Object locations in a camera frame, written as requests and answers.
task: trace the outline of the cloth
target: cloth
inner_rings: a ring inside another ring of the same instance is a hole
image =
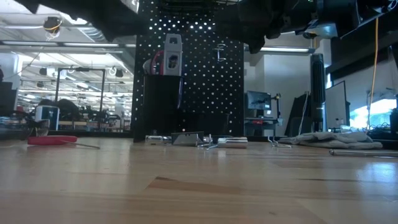
[[[306,133],[292,138],[281,138],[278,142],[331,149],[381,149],[365,133]]]

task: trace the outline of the metal frame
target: metal frame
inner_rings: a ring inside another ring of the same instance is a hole
[[[55,89],[55,102],[58,101],[58,92],[60,89],[60,77],[61,77],[61,71],[62,70],[69,70],[70,68],[58,68],[58,77],[57,77],[57,87]],[[76,71],[81,71],[81,72],[87,72],[87,71],[102,71],[102,82],[101,82],[101,99],[99,103],[99,111],[102,111],[102,104],[103,104],[103,99],[104,99],[104,85],[105,85],[105,75],[106,75],[106,70],[105,69],[99,69],[99,68],[74,68]],[[101,122],[98,122],[98,128],[101,129]]]
[[[23,40],[0,40],[0,45],[6,46],[30,46],[30,47],[89,47],[101,49],[128,49],[135,48],[136,44],[117,43],[84,43],[84,42],[46,42],[46,41],[23,41]]]

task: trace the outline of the wire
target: wire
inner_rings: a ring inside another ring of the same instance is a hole
[[[60,27],[61,26],[61,24],[63,23],[63,19],[60,21],[60,23],[58,24],[58,25],[56,25],[55,27],[53,27],[53,28],[45,28],[45,27],[43,27],[45,30],[56,30],[58,27]]]
[[[368,125],[366,126],[366,134],[369,131],[371,125],[371,107],[373,102],[373,93],[374,93],[374,81],[376,79],[376,69],[377,69],[377,51],[379,51],[379,18],[376,18],[376,28],[375,28],[375,49],[374,49],[374,68],[373,68],[373,81],[372,81],[372,90],[371,90],[371,101],[368,107]]]
[[[13,75],[11,75],[10,77],[4,78],[4,79],[6,80],[6,79],[8,79],[8,78],[12,78],[12,77],[14,77],[14,76],[16,76],[16,75],[19,75],[21,72],[23,72],[25,69],[27,69],[27,67],[29,67],[29,66],[32,65],[33,61],[36,60],[36,58],[40,55],[40,53],[41,53],[41,52],[39,52],[39,53],[33,58],[33,60],[31,60],[24,68],[22,68],[21,71],[15,73],[15,74],[13,74]]]
[[[307,101],[308,101],[308,94],[310,92],[307,92],[307,95],[305,96],[305,103],[304,103],[304,107],[303,107],[303,116],[301,117],[301,122],[300,122],[300,127],[298,128],[298,135],[301,135],[301,129],[303,126],[303,120],[304,120],[304,114],[305,114],[305,110],[307,109]]]

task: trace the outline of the metal bracket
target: metal bracket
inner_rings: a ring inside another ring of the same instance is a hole
[[[213,49],[217,51],[217,61],[218,62],[223,62],[226,60],[226,58],[220,57],[220,52],[224,51],[224,47],[226,47],[225,44],[217,44],[217,48]]]
[[[204,143],[204,132],[172,133],[173,146],[198,146]]]
[[[289,145],[279,144],[279,142],[275,141],[274,139],[275,139],[275,136],[272,137],[272,140],[269,139],[269,136],[268,136],[268,141],[271,143],[272,147],[285,147],[285,148],[289,148],[289,149],[292,148],[292,146],[289,146]]]

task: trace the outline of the window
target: window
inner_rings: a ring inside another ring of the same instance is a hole
[[[326,76],[326,79],[327,79],[327,81],[326,81],[326,88],[330,88],[330,87],[333,85],[333,83],[331,82],[331,79],[330,79],[330,74],[328,74],[328,75]]]
[[[397,100],[379,100],[372,103],[371,107],[371,125],[390,124],[390,114],[392,109],[397,107]],[[366,128],[368,125],[368,109],[363,106],[349,113],[349,122],[351,127]]]

